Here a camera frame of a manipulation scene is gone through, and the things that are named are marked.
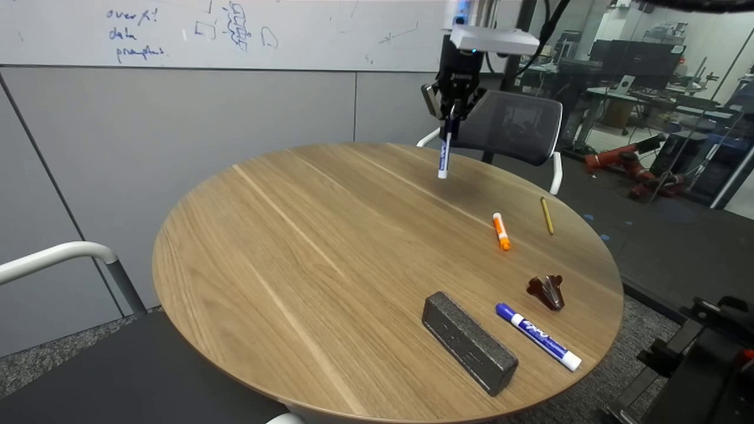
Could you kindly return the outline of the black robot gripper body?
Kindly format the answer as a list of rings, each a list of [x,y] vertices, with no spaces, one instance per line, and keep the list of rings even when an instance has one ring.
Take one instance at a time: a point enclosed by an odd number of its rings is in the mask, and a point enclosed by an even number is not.
[[[450,37],[443,37],[440,66],[435,84],[444,103],[466,101],[481,80],[482,54],[458,48]]]

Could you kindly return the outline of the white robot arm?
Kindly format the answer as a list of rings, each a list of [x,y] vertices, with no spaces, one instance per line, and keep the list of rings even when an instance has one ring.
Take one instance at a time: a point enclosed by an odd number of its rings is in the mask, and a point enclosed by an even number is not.
[[[481,66],[487,54],[527,55],[540,39],[522,27],[495,27],[496,0],[450,0],[443,22],[435,78],[422,87],[424,103],[440,120],[438,133],[448,133],[474,105],[481,84]]]

